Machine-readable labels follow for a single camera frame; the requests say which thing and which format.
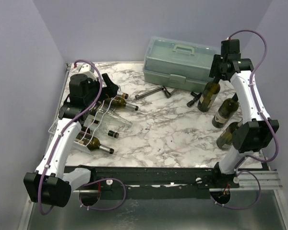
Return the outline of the dark green labelled wine bottle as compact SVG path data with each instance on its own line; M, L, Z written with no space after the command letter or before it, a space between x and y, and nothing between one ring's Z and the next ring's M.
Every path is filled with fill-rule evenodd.
M106 98L104 100L104 105L108 106L111 103L110 109L129 109L133 111L138 111L139 107L137 105L128 103L124 98L116 96L115 98Z

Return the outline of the clear glass wine bottle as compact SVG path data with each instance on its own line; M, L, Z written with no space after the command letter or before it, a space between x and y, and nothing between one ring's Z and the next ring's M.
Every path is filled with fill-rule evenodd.
M91 109L88 115L89 119L96 119L107 125L124 126L126 128L132 127L132 122L119 116L115 111L105 105L96 105Z

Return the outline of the olive green wine bottle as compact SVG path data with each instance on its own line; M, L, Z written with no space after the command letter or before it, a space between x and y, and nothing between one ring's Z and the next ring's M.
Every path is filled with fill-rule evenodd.
M213 102L215 101L218 93L220 92L220 79L214 78L212 81L208 82L204 88L204 91L199 99L197 108L201 112L208 112L211 108Z

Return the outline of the dark green white-label bottle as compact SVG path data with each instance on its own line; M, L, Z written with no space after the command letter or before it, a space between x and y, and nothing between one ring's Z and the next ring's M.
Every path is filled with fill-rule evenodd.
M231 98L227 98L212 119L212 125L216 128L222 128L231 119L231 117L238 110L239 102L238 96L235 93Z

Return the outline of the clear acrylic wine rack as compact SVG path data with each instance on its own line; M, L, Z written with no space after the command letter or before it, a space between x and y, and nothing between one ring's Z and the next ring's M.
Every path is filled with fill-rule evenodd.
M100 143L99 138L102 136L118 138L119 133L109 130L107 125L102 124L101 118L94 118L89 115L82 126L80 133L72 143L72 148L81 152L91 154L93 151L100 150L108 154L113 154L114 149Z

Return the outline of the green bottle silver neck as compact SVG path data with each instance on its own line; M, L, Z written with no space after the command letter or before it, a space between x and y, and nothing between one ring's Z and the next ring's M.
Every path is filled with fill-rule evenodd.
M243 120L240 120L239 122L232 122L230 125L228 125L228 127L216 140L216 144L219 149L228 150L231 148L233 132L239 129L242 124Z

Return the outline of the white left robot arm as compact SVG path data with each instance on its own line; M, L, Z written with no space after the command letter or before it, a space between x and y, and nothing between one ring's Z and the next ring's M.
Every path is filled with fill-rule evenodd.
M59 109L57 127L48 150L34 172L26 173L24 185L32 202L51 207L67 205L71 193L84 186L92 189L97 178L87 168L76 168L65 174L65 164L74 140L80 133L90 109L98 101L115 96L118 86L107 74L95 80L86 74L75 74L69 82L69 94Z

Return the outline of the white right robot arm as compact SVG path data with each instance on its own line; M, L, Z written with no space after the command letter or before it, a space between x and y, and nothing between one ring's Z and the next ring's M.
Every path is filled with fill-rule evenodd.
M241 58L238 39L221 42L221 53L214 55L209 76L232 84L242 111L242 125L233 132L229 152L215 165L218 172L212 174L211 182L218 188L228 183L228 175L235 175L247 158L267 147L279 129L279 122L271 118L261 100L254 71L252 61Z

